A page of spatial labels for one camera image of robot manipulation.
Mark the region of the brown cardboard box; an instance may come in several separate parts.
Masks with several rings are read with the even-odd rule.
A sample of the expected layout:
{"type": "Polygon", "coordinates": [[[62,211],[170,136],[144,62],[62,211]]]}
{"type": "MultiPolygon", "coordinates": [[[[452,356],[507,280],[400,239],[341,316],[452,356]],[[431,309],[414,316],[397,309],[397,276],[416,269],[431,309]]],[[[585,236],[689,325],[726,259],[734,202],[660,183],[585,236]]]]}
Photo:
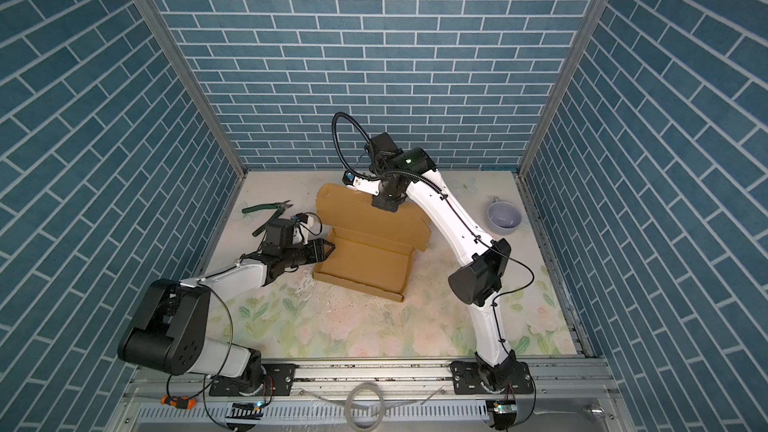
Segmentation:
{"type": "Polygon", "coordinates": [[[404,300],[414,254],[424,252],[431,221],[416,204],[396,212],[372,206],[372,197],[327,183],[316,197],[317,214],[331,227],[334,251],[312,271],[315,280],[378,296],[404,300]]]}

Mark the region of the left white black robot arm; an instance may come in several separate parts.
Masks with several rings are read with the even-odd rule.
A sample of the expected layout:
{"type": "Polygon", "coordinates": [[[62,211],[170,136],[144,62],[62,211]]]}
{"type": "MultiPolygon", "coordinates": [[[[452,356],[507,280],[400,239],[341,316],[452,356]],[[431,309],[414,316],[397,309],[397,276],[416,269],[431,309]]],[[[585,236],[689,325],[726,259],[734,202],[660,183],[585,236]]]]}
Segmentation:
{"type": "Polygon", "coordinates": [[[182,281],[151,283],[119,342],[118,357],[171,376],[216,378],[236,395],[265,393],[270,379],[260,351],[207,336],[210,304],[225,305],[287,272],[327,260],[335,245],[313,226],[320,228],[322,221],[312,212],[273,218],[255,231],[262,238],[257,250],[234,264],[182,281]]]}

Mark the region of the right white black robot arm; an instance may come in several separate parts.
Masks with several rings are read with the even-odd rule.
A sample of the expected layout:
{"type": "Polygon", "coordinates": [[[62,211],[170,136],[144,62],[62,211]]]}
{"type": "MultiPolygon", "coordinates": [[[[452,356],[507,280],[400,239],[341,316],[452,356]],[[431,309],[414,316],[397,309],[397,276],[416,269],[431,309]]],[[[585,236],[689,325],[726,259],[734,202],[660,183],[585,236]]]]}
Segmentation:
{"type": "Polygon", "coordinates": [[[390,212],[406,200],[413,201],[435,224],[458,260],[459,268],[448,282],[454,295],[468,307],[481,384],[492,393],[534,393],[527,364],[516,358],[504,336],[499,311],[502,277],[511,260],[508,242],[494,240],[472,219],[422,149],[405,151],[382,133],[366,140],[365,151],[372,176],[357,177],[350,187],[371,194],[374,207],[390,212]]]}

